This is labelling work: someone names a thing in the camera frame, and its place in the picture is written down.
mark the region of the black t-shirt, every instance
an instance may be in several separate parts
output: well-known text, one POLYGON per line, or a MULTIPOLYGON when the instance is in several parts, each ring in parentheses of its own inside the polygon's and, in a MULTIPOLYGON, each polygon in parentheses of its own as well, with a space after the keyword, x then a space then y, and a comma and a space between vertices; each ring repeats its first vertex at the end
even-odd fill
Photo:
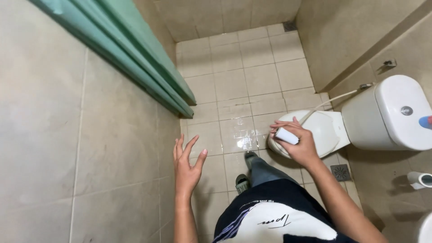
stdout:
POLYGON ((327 212, 301 186, 279 179, 241 193, 219 217, 214 243, 356 242, 335 230, 327 212))

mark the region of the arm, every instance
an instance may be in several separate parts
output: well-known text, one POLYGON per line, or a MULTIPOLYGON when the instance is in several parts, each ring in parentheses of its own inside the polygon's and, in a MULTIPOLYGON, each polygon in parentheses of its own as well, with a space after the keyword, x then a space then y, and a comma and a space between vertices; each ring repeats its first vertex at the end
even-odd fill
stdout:
POLYGON ((388 242, 363 215, 360 208, 318 157, 311 131, 303 129, 296 118, 294 118, 294 122, 276 121, 276 124, 270 127, 273 128, 271 131, 273 138, 278 127, 283 127, 299 137, 300 142, 297 145, 277 139, 275 141, 281 144, 290 156, 310 173, 338 231, 360 243, 388 242))
POLYGON ((201 177, 207 150, 198 156, 195 166, 189 163, 192 146, 198 140, 198 135, 189 141, 183 151, 184 135, 175 140, 174 170, 175 170, 175 214, 174 243, 198 243, 197 227, 191 206, 192 192, 201 177))

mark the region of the green shower curtain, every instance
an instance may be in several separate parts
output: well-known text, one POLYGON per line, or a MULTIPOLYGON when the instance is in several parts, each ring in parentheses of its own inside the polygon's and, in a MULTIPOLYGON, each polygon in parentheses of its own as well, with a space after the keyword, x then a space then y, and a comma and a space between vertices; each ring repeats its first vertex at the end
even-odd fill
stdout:
POLYGON ((30 0, 173 113, 195 97, 132 0, 30 0))

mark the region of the blue bottle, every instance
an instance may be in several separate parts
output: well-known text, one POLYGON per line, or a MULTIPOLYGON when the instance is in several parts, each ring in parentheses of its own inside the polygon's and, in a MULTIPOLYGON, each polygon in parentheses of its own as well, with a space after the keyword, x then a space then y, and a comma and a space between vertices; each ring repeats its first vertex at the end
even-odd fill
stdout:
POLYGON ((420 126, 424 128, 432 129, 432 115, 431 116, 423 116, 419 120, 420 126))

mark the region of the jeans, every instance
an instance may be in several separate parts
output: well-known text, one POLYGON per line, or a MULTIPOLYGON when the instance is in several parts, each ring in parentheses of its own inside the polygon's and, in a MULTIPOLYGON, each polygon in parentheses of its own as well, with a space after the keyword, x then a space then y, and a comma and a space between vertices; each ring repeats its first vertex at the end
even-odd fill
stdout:
POLYGON ((260 157, 255 157, 252 160, 251 167, 252 187, 262 184, 264 182, 274 181, 278 179, 288 179, 299 185, 299 183, 296 182, 289 175, 267 164, 267 162, 265 162, 260 157))

